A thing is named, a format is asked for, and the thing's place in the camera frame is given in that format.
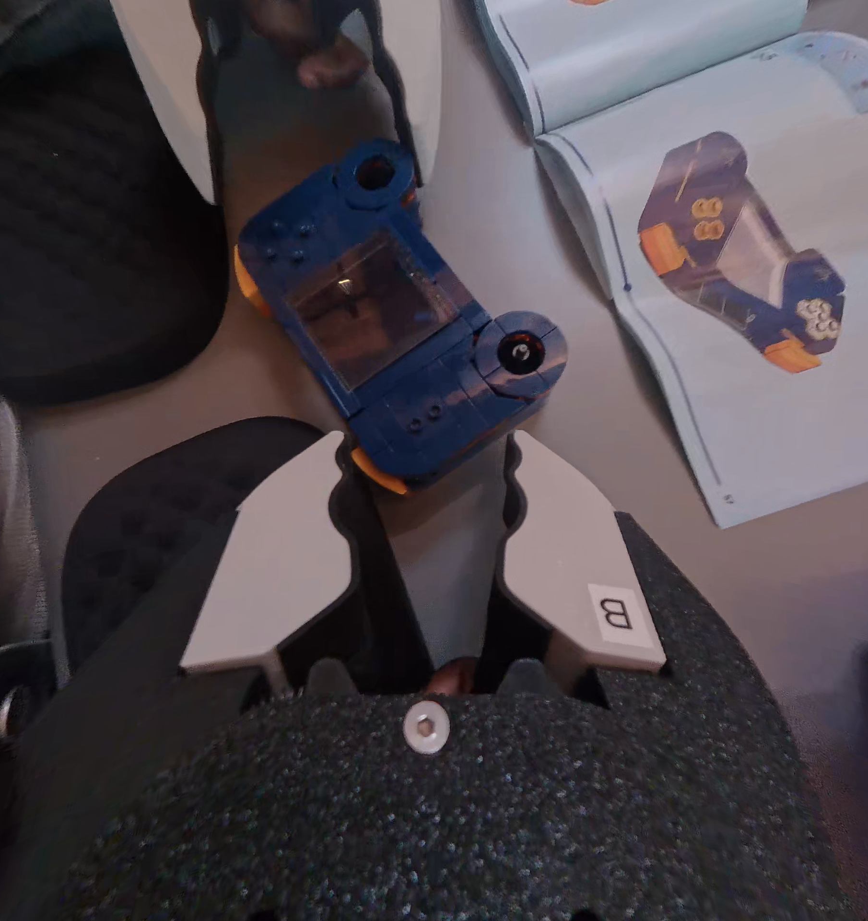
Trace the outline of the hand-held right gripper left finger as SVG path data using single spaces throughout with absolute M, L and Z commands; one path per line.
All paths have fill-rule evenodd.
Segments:
M 275 693 L 303 685 L 282 652 L 355 589 L 353 543 L 331 511 L 344 443 L 342 432 L 320 437 L 238 505 L 180 660 L 185 673 L 258 667 Z

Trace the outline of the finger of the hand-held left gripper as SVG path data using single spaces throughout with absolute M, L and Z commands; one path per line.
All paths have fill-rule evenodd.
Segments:
M 165 139 L 202 198 L 220 203 L 200 87 L 206 39 L 190 1 L 112 1 L 122 37 Z
M 412 155 L 417 184 L 431 178 L 440 137 L 440 1 L 366 1 L 371 63 L 393 110 L 395 135 Z

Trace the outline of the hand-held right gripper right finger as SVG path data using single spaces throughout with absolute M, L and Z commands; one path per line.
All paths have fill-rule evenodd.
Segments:
M 611 502 L 532 435 L 508 436 L 497 641 L 572 693 L 589 669 L 658 676 L 667 657 Z

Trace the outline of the dark blue toy brick console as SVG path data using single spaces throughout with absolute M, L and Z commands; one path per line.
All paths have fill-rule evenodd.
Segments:
M 352 460 L 406 495 L 542 408 L 567 361 L 551 319 L 492 317 L 423 233 L 414 160 L 375 139 L 267 204 L 233 250 L 244 296 L 297 347 Z

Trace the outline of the person's left hand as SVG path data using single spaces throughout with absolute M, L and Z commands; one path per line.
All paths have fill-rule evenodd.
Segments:
M 355 85 L 370 61 L 358 45 L 341 33 L 321 40 L 306 1 L 244 1 L 249 24 L 258 36 L 296 64 L 299 83 L 307 89 Z

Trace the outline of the person's right hand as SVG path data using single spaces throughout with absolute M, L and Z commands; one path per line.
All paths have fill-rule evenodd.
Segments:
M 474 692 L 474 677 L 478 659 L 454 659 L 436 671 L 426 688 L 426 694 L 446 697 L 464 697 Z

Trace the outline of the open instruction booklet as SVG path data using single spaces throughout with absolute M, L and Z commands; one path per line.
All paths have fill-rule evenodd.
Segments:
M 716 523 L 868 482 L 868 38 L 809 2 L 472 2 Z

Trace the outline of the person's dark jacket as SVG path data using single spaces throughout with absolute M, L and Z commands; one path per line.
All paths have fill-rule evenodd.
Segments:
M 0 755 L 19 739 L 57 689 L 50 639 L 0 646 Z

